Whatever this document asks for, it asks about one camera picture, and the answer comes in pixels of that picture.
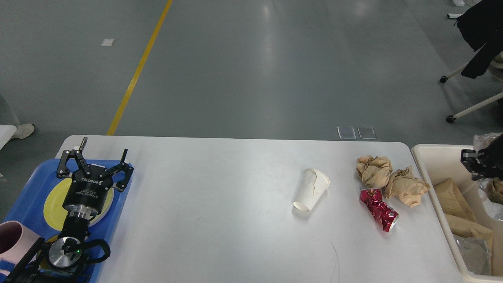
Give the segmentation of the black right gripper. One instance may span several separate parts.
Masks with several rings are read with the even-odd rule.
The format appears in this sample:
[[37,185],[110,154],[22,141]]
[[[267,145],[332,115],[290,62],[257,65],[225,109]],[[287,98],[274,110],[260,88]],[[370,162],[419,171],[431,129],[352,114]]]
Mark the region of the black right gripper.
[[471,180],[503,177],[503,135],[499,135],[485,149],[485,160],[475,150],[461,150],[461,163],[471,174]]

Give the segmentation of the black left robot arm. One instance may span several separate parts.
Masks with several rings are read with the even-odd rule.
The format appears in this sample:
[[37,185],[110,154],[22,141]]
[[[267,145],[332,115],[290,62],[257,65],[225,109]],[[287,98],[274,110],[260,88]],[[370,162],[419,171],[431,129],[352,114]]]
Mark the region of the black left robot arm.
[[94,283],[111,240],[134,168],[86,160],[87,138],[32,174],[1,224],[3,283]]

